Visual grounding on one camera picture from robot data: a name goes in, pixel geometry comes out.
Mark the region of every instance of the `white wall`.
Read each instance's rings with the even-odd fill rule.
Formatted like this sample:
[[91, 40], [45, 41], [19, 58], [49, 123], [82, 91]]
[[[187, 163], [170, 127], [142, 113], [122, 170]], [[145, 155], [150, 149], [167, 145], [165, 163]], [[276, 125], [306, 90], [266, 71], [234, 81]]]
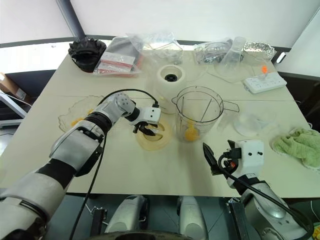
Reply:
[[72, 37], [55, 0], [0, 0], [0, 44]]
[[86, 34], [168, 30], [178, 40], [243, 36], [291, 48], [319, 0], [71, 0]]
[[279, 72], [320, 77], [320, 10], [276, 68]]

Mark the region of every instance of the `clear plastic bag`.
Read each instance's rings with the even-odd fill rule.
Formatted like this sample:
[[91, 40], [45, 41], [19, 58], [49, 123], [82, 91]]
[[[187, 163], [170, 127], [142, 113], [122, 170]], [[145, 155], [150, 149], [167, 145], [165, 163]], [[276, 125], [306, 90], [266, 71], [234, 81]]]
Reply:
[[164, 61], [165, 65], [178, 65], [182, 62], [183, 49], [172, 32], [127, 35], [132, 45], [145, 57], [156, 62]]
[[93, 74], [99, 76], [134, 77], [141, 72], [142, 42], [133, 45], [128, 37], [117, 36], [102, 54]]
[[220, 63], [230, 50], [232, 39], [226, 38], [217, 42], [204, 42], [194, 45], [194, 56], [198, 64]]

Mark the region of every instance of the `green cloth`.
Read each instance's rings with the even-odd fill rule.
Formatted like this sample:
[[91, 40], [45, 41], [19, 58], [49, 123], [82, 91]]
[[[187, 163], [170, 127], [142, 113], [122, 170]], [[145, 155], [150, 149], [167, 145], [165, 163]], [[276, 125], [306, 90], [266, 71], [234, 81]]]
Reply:
[[274, 150], [301, 159], [311, 168], [320, 168], [320, 134], [315, 130], [296, 129], [273, 142]]

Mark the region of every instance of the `orange plug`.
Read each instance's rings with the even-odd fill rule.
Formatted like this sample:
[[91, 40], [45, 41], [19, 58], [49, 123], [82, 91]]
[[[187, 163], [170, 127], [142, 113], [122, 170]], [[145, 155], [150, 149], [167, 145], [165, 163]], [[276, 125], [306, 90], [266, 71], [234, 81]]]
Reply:
[[266, 74], [268, 72], [268, 68], [266, 65], [263, 65], [261, 68], [261, 71], [263, 72], [263, 74]]

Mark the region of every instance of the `white power strip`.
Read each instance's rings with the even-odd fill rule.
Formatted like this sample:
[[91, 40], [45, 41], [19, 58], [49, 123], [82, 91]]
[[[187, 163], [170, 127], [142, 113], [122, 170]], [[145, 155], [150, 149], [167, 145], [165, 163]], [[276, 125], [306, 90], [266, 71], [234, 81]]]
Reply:
[[277, 72], [271, 72], [266, 75], [248, 77], [244, 80], [243, 84], [251, 93], [258, 94], [284, 87], [287, 85], [287, 82]]

